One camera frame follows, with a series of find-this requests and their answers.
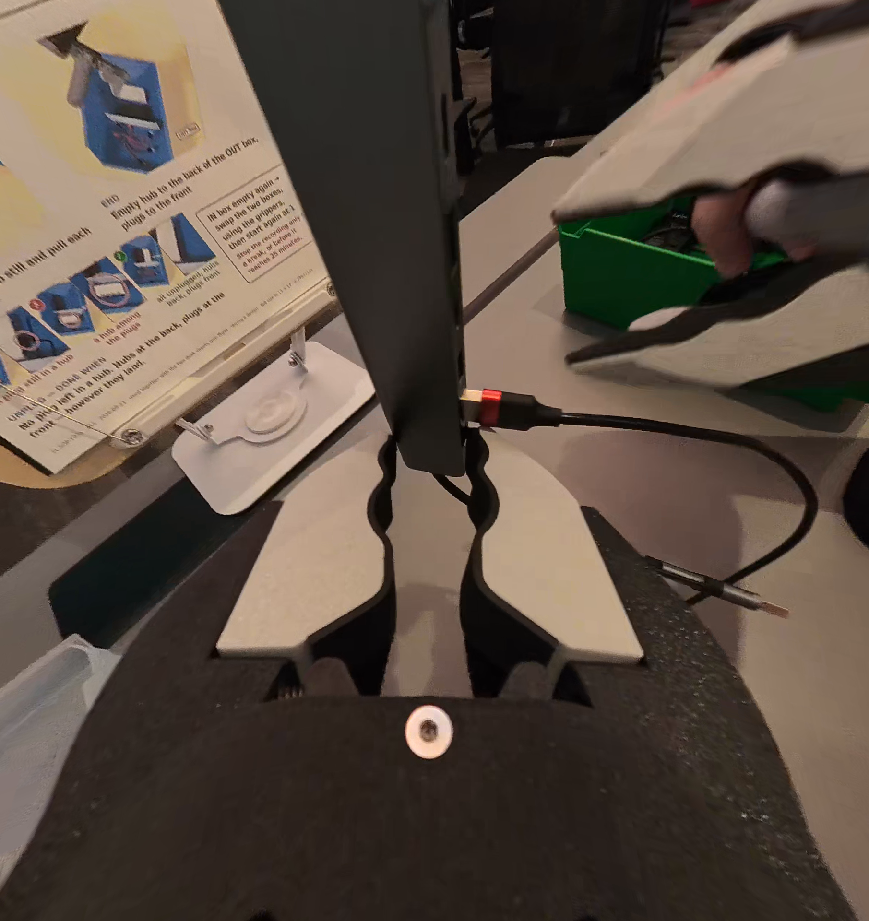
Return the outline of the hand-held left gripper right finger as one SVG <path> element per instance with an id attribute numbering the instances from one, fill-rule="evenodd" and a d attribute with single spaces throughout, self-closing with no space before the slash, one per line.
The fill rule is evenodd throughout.
<path id="1" fill-rule="evenodd" d="M 638 666 L 644 651 L 578 500 L 498 434 L 466 443 L 475 528 L 462 580 L 467 655 L 493 672 Z"/>

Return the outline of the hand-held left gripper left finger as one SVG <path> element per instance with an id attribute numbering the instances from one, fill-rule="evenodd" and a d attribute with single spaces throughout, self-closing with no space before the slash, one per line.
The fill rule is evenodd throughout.
<path id="1" fill-rule="evenodd" d="M 315 468 L 282 500 L 217 641 L 223 658 L 282 658 L 298 670 L 342 652 L 359 617 L 394 633 L 392 437 L 367 437 Z"/>

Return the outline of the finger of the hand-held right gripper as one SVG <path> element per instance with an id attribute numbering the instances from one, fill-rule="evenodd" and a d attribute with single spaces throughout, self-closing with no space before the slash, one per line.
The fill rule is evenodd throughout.
<path id="1" fill-rule="evenodd" d="M 717 283 L 692 307 L 668 307 L 566 355 L 716 390 L 869 382 L 869 260 L 778 262 Z"/>
<path id="2" fill-rule="evenodd" d="M 869 174 L 869 2 L 760 2 L 584 152 L 554 224 L 791 168 Z"/>

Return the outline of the green plastic bin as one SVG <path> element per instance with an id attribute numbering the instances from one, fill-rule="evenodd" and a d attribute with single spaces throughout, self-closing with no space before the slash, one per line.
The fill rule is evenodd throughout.
<path id="1" fill-rule="evenodd" d="M 623 215 L 564 224 L 559 248 L 565 307 L 615 331 L 671 307 L 693 307 L 720 282 L 712 260 L 690 229 L 692 197 Z M 771 244 L 757 244 L 755 271 L 770 274 L 791 261 Z M 831 412 L 846 400 L 869 405 L 869 380 L 820 386 L 767 385 L 765 392 Z"/>

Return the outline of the clear plastic box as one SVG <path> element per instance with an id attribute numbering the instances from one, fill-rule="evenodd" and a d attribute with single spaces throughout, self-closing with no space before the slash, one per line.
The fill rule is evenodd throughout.
<path id="1" fill-rule="evenodd" d="M 120 656 L 69 638 L 0 688 L 0 860 L 30 840 Z"/>

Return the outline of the grey usb hub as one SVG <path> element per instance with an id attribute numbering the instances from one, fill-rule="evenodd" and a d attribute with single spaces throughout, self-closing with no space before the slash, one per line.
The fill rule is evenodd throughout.
<path id="1" fill-rule="evenodd" d="M 448 2 L 220 6 L 405 465 L 462 475 Z"/>

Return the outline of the person's right hand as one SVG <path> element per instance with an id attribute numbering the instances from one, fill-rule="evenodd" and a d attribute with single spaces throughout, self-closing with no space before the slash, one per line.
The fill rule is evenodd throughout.
<path id="1" fill-rule="evenodd" d="M 694 201 L 691 230 L 723 280 L 750 270 L 754 249 L 746 211 L 755 189 L 756 182 L 752 181 L 736 190 L 701 195 Z"/>

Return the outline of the white board stand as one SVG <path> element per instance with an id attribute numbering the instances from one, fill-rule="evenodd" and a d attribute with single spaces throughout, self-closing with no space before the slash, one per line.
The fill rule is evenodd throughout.
<path id="1" fill-rule="evenodd" d="M 323 278 L 222 347 L 100 445 L 107 466 L 175 425 L 172 458 L 211 509 L 250 508 L 373 397 L 365 370 L 307 337 L 336 304 Z"/>

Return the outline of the black office chair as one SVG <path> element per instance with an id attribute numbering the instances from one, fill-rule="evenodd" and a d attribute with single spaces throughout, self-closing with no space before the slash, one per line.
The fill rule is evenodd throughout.
<path id="1" fill-rule="evenodd" d="M 596 135 L 661 75 L 673 2 L 451 2 L 454 45 L 489 60 L 489 101 L 470 110 L 497 148 Z"/>

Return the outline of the instruction poster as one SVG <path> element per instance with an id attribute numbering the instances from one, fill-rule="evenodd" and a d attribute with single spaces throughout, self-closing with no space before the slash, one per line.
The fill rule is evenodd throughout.
<path id="1" fill-rule="evenodd" d="M 323 278 L 220 2 L 0 2 L 0 438 L 61 472 Z"/>

